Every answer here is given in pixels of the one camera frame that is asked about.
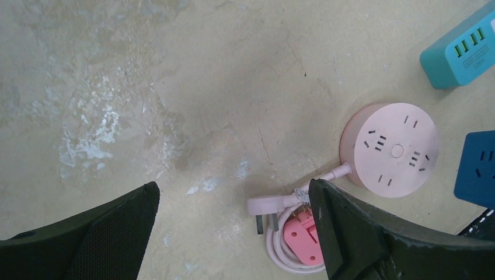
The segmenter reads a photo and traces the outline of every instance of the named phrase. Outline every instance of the concrete floor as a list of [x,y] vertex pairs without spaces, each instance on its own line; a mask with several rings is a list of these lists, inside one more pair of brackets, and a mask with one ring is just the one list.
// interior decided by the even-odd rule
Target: concrete floor
[[433,176],[398,199],[336,183],[457,233],[482,211],[452,190],[465,135],[494,129],[495,69],[437,91],[419,54],[485,2],[0,1],[0,239],[156,181],[139,279],[325,279],[277,268],[245,199],[335,167],[381,101],[432,116]]

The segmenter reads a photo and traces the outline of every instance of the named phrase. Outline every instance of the pink power cable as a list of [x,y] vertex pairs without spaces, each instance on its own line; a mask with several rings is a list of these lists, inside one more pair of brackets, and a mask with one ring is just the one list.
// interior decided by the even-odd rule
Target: pink power cable
[[[327,181],[352,172],[349,164],[344,163],[321,178]],[[291,195],[271,195],[247,200],[247,211],[256,216],[258,234],[263,234],[262,215],[269,216],[266,232],[268,255],[277,266],[294,274],[313,274],[325,270],[325,264],[305,265],[292,252],[282,235],[282,229],[291,214],[303,204],[309,203],[309,183],[296,188]]]

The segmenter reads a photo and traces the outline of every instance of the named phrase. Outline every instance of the plug prong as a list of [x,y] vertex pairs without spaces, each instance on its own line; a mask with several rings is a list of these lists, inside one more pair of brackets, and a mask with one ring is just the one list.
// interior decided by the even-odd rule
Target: plug prong
[[268,222],[270,222],[271,229],[273,229],[274,232],[277,232],[279,230],[278,228],[278,214],[273,213],[268,215]]
[[296,215],[294,212],[292,213],[292,215],[293,215],[294,218],[298,219],[298,221],[301,221],[301,219],[299,218],[299,216]]
[[256,229],[258,230],[258,235],[263,234],[263,216],[256,215]]

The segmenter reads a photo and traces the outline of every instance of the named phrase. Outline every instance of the pink adapter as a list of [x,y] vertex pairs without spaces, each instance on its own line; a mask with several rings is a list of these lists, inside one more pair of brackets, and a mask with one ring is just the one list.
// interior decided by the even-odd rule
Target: pink adapter
[[357,112],[340,140],[347,177],[382,197],[416,191],[433,172],[440,151],[430,116],[407,103],[372,104]]
[[311,209],[306,209],[285,223],[284,240],[303,264],[323,263],[322,249]]

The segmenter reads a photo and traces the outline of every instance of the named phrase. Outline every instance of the teal usb charger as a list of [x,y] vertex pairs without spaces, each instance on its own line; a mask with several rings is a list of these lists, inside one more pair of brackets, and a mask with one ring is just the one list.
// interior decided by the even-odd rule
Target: teal usb charger
[[436,89],[471,83],[495,64],[495,2],[438,39],[421,53],[419,61]]

